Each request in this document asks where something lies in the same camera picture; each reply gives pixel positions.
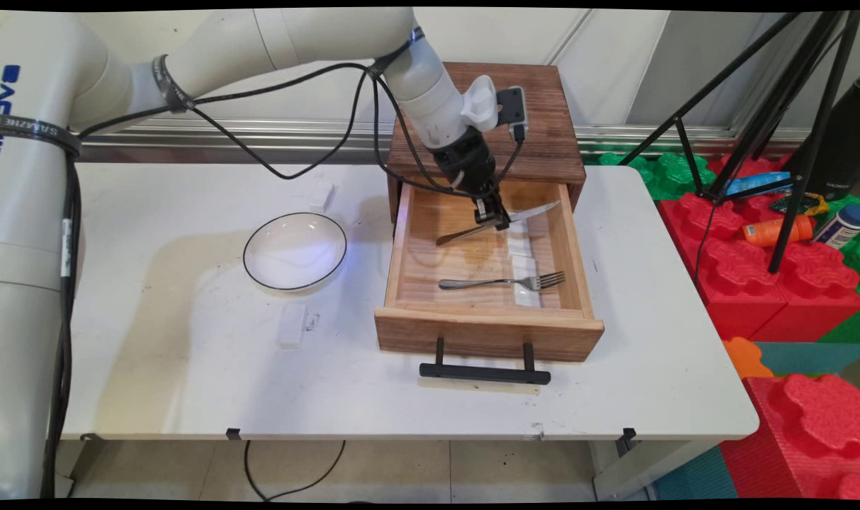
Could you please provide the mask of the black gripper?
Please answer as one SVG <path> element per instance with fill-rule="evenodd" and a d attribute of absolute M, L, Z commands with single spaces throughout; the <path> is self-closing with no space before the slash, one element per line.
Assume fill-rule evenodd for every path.
<path fill-rule="evenodd" d="M 477 225 L 489 224 L 496 230 L 510 227 L 511 217 L 494 185 L 496 161 L 478 129 L 468 128 L 449 145 L 431 149 L 431 154 L 456 193 L 486 195 L 473 200 Z"/>

